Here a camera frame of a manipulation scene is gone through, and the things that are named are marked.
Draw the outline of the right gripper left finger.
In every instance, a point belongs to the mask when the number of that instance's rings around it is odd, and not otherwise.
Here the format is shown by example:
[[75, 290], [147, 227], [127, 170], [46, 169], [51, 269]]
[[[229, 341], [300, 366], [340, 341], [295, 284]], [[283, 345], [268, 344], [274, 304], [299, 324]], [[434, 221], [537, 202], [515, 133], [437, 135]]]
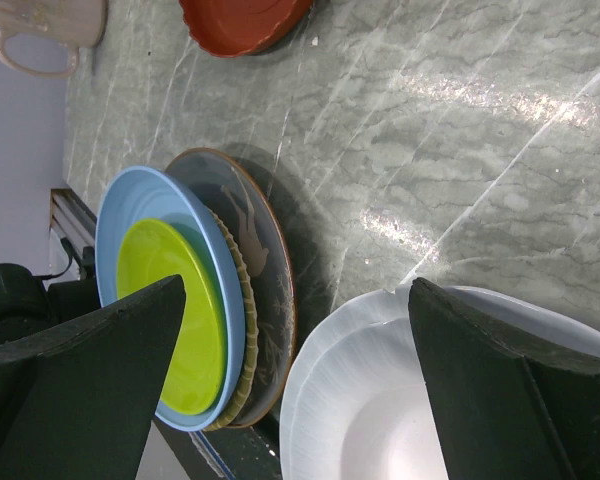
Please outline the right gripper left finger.
[[0, 479], [135, 478], [185, 300], [174, 275], [0, 345]]

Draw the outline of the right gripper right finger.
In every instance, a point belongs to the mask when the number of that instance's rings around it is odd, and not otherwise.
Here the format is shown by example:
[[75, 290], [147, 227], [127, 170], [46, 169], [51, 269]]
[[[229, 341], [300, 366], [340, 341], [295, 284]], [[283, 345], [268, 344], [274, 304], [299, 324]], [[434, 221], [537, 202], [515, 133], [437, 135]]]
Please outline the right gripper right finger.
[[600, 332], [416, 279], [409, 319], [452, 479], [600, 479]]

